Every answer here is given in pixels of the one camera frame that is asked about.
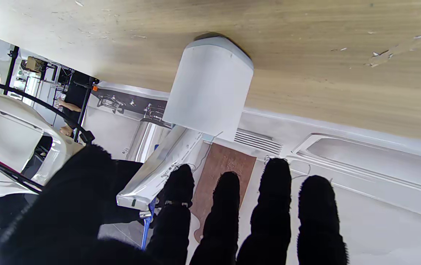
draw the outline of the person's arm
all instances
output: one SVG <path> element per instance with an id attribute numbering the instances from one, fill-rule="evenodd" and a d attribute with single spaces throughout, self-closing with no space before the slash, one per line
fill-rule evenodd
<path id="1" fill-rule="evenodd" d="M 2 243 L 6 264 L 62 264 L 73 249 L 94 247 L 115 173 L 111 155 L 99 146 L 86 146 L 72 156 Z"/>
<path id="2" fill-rule="evenodd" d="M 71 111 L 81 112 L 81 108 L 76 106 L 75 104 L 66 103 L 65 101 L 58 99 L 58 104 L 63 106 Z"/>
<path id="3" fill-rule="evenodd" d="M 189 226 L 194 179 L 189 165 L 173 171 L 163 188 L 163 209 L 145 252 L 166 265 L 184 265 L 189 245 Z"/>

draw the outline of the white curved part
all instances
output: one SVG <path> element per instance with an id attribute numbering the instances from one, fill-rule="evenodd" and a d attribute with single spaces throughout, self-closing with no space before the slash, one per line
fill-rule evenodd
<path id="1" fill-rule="evenodd" d="M 52 136 L 52 147 L 50 148 L 49 153 L 44 159 L 42 166 L 40 166 L 37 173 L 32 178 L 33 181 L 45 185 L 50 180 L 50 178 L 57 172 L 65 162 L 78 151 L 80 151 L 83 146 L 81 144 L 75 143 L 68 136 L 62 134 L 57 134 L 58 138 Z"/>
<path id="2" fill-rule="evenodd" d="M 199 131 L 175 126 L 116 196 L 117 205 L 147 211 L 170 173 L 185 163 L 201 138 Z"/>
<path id="3" fill-rule="evenodd" d="M 82 145 L 53 129 L 34 109 L 28 105 L 0 95 L 0 161 L 21 172 L 32 157 L 35 146 L 44 133 L 52 137 L 52 148 L 37 174 L 32 178 L 44 185 L 53 174 Z M 0 173 L 0 196 L 12 193 L 32 193 L 23 186 Z"/>

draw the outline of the metal frame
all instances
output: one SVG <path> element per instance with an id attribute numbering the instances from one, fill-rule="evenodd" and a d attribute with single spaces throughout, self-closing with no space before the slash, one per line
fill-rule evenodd
<path id="1" fill-rule="evenodd" d="M 4 90 L 3 95 L 7 95 L 8 92 L 14 92 L 18 95 L 21 95 L 22 97 L 26 97 L 26 98 L 34 101 L 37 104 L 40 104 L 41 106 L 46 107 L 47 109 L 50 109 L 50 110 L 54 111 L 57 115 L 59 115 L 63 119 L 68 119 L 68 117 L 63 112 L 57 110 L 54 107 L 51 109 L 50 104 L 47 104 L 44 101 L 36 102 L 34 99 L 36 99 L 37 97 L 33 97 L 33 96 L 31 96 L 31 95 L 29 95 L 25 92 L 19 91 L 18 89 L 15 89 L 15 88 L 12 88 L 12 87 L 9 86 L 11 84 L 11 79 L 12 79 L 12 75 L 13 75 L 13 72 L 14 72 L 14 65 L 15 65 L 16 59 L 19 55 L 19 47 L 14 46 L 14 49 L 12 51 L 10 51 L 8 55 L 11 57 L 11 64 L 9 65 L 9 70 L 8 70 L 8 73 L 7 73 L 5 84 L 0 84 L 0 89 Z M 86 95 L 84 97 L 83 105 L 81 106 L 81 113 L 80 113 L 79 119 L 78 119 L 78 124 L 80 126 L 81 126 L 81 123 L 83 122 L 83 118 L 84 118 L 84 115 L 85 115 L 85 112 L 86 112 L 86 107 L 88 105 L 89 95 L 91 94 L 92 87 L 86 87 L 86 89 L 87 89 Z M 80 129 L 80 127 L 77 127 L 76 134 L 75 134 L 75 137 L 74 137 L 75 142 L 78 142 L 79 131 L 81 131 L 83 134 L 86 134 L 86 131 L 84 131 L 84 129 Z"/>

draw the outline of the person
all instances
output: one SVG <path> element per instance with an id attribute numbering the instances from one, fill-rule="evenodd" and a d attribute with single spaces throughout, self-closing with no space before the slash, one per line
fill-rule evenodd
<path id="1" fill-rule="evenodd" d="M 61 98 L 57 99 L 58 105 L 62 107 L 62 112 L 70 117 L 73 121 L 78 122 L 79 115 L 81 113 L 81 108 L 76 106 L 73 103 L 68 103 L 62 100 Z M 68 119 L 64 119 L 65 126 L 60 127 L 60 132 L 68 137 L 73 138 L 73 131 L 76 128 L 76 125 L 69 121 Z"/>
<path id="2" fill-rule="evenodd" d="M 186 164 L 172 171 L 162 190 L 163 207 L 145 251 L 114 239 L 98 239 L 101 202 L 110 196 L 117 164 L 99 146 L 76 153 L 47 183 L 39 198 L 3 239 L 3 264 L 184 265 L 194 179 Z M 290 242 L 291 176 L 284 159 L 271 159 L 251 216 L 251 234 L 238 256 L 239 179 L 222 174 L 191 265 L 284 264 Z M 331 184 L 320 176 L 304 181 L 299 194 L 301 265 L 347 264 Z"/>
<path id="3" fill-rule="evenodd" d="M 62 112 L 76 123 L 79 120 L 81 107 L 83 106 L 83 101 L 86 96 L 86 88 L 81 84 L 91 84 L 90 77 L 86 74 L 75 71 L 71 77 L 65 99 L 58 99 L 58 105 L 62 106 Z M 60 132 L 73 138 L 73 132 L 74 129 L 76 129 L 76 125 L 68 119 L 64 119 L 64 121 L 66 125 L 60 128 Z"/>

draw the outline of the machine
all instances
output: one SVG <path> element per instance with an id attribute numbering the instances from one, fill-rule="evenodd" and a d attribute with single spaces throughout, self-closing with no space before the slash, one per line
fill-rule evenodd
<path id="1" fill-rule="evenodd" d="M 118 205 L 139 209 L 143 212 L 141 216 L 150 216 L 153 212 L 150 203 L 154 202 L 170 172 L 185 163 L 204 135 L 232 139 L 253 71 L 248 55 L 225 37 L 203 38 L 189 44 L 183 52 L 165 111 L 156 106 L 147 108 L 138 134 L 150 137 L 139 141 L 143 135 L 136 136 L 131 149 L 138 151 L 128 157 L 145 163 L 117 195 Z M 0 84 L 0 88 L 39 101 L 9 87 L 9 80 Z M 114 110 L 121 109 L 112 98 L 102 98 L 100 102 Z M 38 103 L 67 119 L 48 104 Z M 79 124 L 78 128 L 83 141 L 91 143 L 92 133 Z M 20 172 L 43 135 L 52 138 L 52 147 L 34 178 L 29 180 Z M 52 175 L 81 148 L 82 145 L 52 129 L 31 107 L 0 95 L 0 196 L 39 193 Z"/>

